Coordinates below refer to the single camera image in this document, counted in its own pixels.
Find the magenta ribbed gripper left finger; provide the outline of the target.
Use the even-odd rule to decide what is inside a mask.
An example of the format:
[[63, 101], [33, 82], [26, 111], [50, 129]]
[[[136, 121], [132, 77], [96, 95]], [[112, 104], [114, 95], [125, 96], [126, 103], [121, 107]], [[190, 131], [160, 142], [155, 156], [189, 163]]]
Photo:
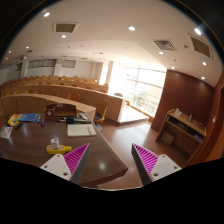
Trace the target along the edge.
[[79, 185], [89, 155], [90, 144], [87, 143], [65, 154], [55, 154], [41, 169]]

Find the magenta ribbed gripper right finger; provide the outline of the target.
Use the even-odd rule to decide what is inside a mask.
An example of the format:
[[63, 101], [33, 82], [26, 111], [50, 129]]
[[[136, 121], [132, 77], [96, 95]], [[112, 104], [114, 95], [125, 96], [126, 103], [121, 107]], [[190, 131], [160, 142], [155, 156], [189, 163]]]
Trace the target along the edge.
[[137, 144], [132, 144], [131, 153], [143, 185], [180, 170], [180, 167], [166, 154], [157, 155]]

